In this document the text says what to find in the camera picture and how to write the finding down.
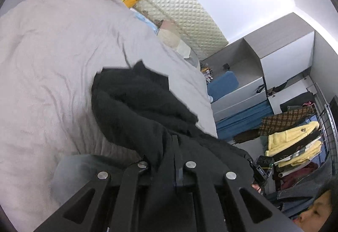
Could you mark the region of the person's right hand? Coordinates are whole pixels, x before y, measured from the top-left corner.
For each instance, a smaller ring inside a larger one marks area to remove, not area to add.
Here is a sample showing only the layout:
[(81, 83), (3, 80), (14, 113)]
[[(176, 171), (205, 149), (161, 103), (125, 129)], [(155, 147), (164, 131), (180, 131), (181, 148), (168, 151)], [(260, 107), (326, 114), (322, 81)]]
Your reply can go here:
[(252, 188), (255, 189), (256, 191), (258, 191), (259, 193), (262, 191), (261, 186), (259, 186), (258, 184), (251, 184)]

